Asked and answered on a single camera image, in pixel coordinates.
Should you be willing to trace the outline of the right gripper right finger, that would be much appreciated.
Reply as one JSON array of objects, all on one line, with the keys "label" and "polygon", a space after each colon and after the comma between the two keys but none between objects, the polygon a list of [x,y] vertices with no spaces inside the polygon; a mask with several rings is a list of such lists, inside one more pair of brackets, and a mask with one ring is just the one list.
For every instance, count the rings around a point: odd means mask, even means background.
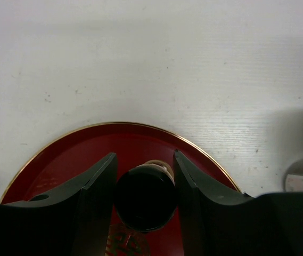
[{"label": "right gripper right finger", "polygon": [[253,198],[173,157],[185,255],[303,255],[303,192]]}]

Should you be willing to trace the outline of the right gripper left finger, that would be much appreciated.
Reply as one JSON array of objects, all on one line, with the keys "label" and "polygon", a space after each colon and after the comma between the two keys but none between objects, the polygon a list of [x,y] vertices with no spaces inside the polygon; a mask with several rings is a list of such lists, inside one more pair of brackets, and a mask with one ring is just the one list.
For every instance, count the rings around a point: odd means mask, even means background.
[{"label": "right gripper left finger", "polygon": [[0,204],[0,255],[104,255],[117,155],[29,201]]}]

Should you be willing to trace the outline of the black-cap spice bottle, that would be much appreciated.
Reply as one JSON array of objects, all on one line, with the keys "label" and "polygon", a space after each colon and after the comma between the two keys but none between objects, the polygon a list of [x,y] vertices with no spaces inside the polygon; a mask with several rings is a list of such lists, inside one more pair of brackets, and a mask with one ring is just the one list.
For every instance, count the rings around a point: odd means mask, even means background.
[{"label": "black-cap spice bottle", "polygon": [[177,207],[173,169],[158,159],[130,169],[117,181],[113,202],[130,229],[149,233],[163,228]]}]

